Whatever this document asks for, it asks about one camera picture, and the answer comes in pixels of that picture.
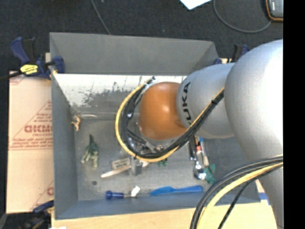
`black device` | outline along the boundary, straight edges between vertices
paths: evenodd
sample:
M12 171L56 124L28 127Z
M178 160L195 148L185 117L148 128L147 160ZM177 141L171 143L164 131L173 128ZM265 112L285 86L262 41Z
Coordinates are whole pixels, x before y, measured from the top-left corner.
M266 0L269 17L274 21L284 20L284 0Z

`yellow cable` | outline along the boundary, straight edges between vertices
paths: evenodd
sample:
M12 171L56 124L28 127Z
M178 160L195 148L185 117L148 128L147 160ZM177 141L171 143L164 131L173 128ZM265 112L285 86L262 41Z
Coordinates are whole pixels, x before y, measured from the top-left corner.
M211 201L207 204L206 207L204 207L201 211L201 214L200 214L200 217L198 219L198 223L197 223L197 227L198 229L200 228L204 228L204 219L207 217L207 214L208 212L211 210L211 208L218 202L219 199L221 199L223 197L223 195L225 195L227 192L229 192L230 190L232 190L233 188L237 187L238 185L246 182L246 181L249 181L250 179L253 179L259 175L261 175L262 173L272 169L272 168L275 168L275 167L278 167L278 166L281 166L283 163L280 163L280 164L276 164L276 165L271 165L271 166L267 166L267 167L264 167L264 168L261 168L259 170L256 170L256 171L253 171L239 179L237 179L236 181L228 184L227 186L225 186L222 190L220 190L212 199Z
M167 157L169 157L170 155L172 155L179 146L175 147L174 149L172 149L171 151L169 151L168 153L166 153L163 156L160 156L158 158L143 158L143 157L139 157L137 156L134 152L132 152L127 146L126 144L123 142L123 140L121 139L120 133L119 133L119 120L120 120L120 116L121 113L123 111L123 108L125 107L126 103L131 99L131 97L138 91L140 90L145 84L142 84L140 86L138 86L137 88L135 88L122 102L121 106L119 107L119 110L117 112L116 118L115 118L115 134L116 137L120 143L120 145L122 146L122 148L131 156L136 157L139 160L142 161L146 161L146 162L158 162L158 161L162 161L164 159L166 159ZM218 96L218 94L220 92L222 92L224 90L224 87L216 94L216 96ZM212 104L212 101L202 110L202 112L197 116L197 118L192 122L192 124L187 128L186 132L198 121L199 117L202 115L202 113L205 112L205 110Z

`blue clamp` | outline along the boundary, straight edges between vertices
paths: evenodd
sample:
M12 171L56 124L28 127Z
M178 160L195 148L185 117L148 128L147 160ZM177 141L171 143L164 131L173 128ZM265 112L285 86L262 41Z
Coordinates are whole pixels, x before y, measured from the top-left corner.
M55 65L57 73L65 72L63 58L55 56L51 62L45 62L42 57L35 59L33 54L34 38L22 40L22 37L16 38L11 44L12 53L20 59L20 72L25 76L37 76L46 79L51 79L51 71L49 66Z

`black carpet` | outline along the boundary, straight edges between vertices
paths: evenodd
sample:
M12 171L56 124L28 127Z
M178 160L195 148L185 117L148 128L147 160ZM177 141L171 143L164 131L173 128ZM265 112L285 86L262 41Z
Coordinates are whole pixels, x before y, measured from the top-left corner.
M0 76L18 69L19 60L10 51L18 36L35 37L36 55L49 50L49 32L81 32L213 41L220 57L231 57L235 44L250 49L283 38L283 23L258 33L234 30L217 17L213 2L187 10L179 0L0 0ZM223 19L246 31L268 24L264 0L216 0ZM8 143L8 82L0 82L0 216L5 212ZM17 228L29 215L9 216L6 229Z

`cardboard sheet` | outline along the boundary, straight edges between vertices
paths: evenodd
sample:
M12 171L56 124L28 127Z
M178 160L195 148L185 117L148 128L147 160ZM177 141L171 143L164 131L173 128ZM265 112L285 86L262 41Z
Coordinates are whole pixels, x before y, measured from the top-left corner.
M8 214L54 196L51 82L20 75L9 87Z

